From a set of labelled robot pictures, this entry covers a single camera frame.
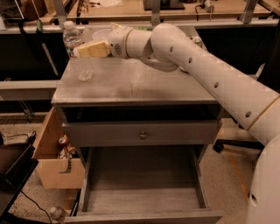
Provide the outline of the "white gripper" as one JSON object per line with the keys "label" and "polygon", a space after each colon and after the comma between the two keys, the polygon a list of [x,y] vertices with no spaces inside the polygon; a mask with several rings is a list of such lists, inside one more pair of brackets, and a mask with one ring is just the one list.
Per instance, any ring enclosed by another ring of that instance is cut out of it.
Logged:
{"label": "white gripper", "polygon": [[131,27],[122,27],[117,23],[110,24],[113,29],[108,35],[108,43],[105,41],[90,41],[73,49],[73,55],[79,58],[105,58],[111,54],[114,57],[128,59],[128,36],[132,32]]}

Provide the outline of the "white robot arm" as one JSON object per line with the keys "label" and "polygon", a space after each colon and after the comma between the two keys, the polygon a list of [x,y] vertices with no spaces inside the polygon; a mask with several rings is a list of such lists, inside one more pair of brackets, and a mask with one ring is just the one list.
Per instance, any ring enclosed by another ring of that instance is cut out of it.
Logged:
{"label": "white robot arm", "polygon": [[280,224],[280,95],[196,45],[177,26],[151,31],[115,24],[105,41],[74,48],[80,58],[113,55],[158,70],[182,67],[264,148],[255,166],[246,224]]}

